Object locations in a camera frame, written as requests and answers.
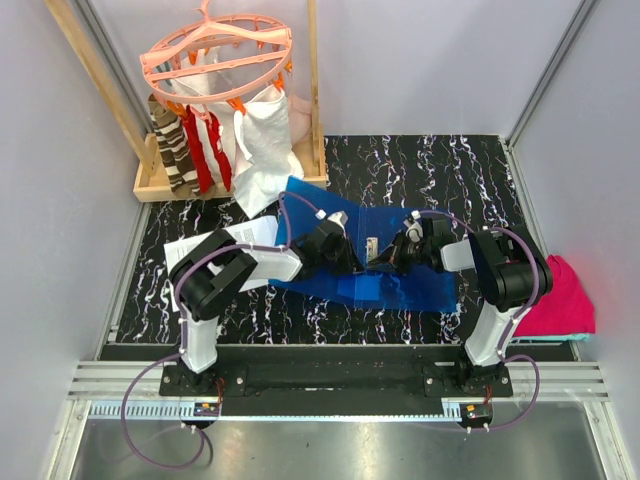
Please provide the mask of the blue plastic folder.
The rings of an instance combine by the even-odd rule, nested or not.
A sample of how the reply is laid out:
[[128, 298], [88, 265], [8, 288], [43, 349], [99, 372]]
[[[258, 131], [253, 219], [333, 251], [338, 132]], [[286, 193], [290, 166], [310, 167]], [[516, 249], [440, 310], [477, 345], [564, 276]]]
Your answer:
[[[348, 216], [346, 232], [358, 260], [367, 262], [366, 239], [388, 246], [404, 226], [408, 208], [396, 206], [362, 207], [295, 177], [288, 179], [284, 199], [292, 227], [292, 237], [308, 234], [319, 224], [313, 207], [326, 213], [343, 211]], [[272, 285], [296, 293], [363, 309], [410, 310], [429, 313], [453, 313], [457, 310], [456, 278], [452, 273], [437, 273], [426, 265], [411, 268], [405, 275], [380, 271], [335, 276], [320, 269], [304, 281]]]

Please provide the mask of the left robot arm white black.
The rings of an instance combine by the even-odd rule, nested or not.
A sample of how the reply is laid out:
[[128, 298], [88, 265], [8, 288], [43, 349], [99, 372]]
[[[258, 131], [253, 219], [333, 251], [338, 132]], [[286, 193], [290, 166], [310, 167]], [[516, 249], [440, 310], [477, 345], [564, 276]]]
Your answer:
[[219, 318], [249, 282], [301, 282], [322, 272], [363, 271], [345, 228], [332, 220], [283, 245], [241, 243], [224, 229], [208, 234], [170, 271], [180, 312], [181, 384], [196, 396], [214, 388]]

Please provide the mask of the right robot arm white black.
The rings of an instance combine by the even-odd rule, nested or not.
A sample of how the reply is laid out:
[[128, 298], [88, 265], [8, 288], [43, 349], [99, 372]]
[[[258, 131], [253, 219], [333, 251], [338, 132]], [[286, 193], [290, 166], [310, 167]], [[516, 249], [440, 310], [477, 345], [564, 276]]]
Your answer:
[[418, 265], [437, 273], [476, 273], [482, 309], [453, 374], [460, 393], [476, 396], [503, 376], [517, 327], [552, 289], [551, 269], [524, 226], [471, 231], [457, 240], [448, 220], [433, 217], [406, 219], [405, 229], [367, 261], [369, 269], [402, 275]]

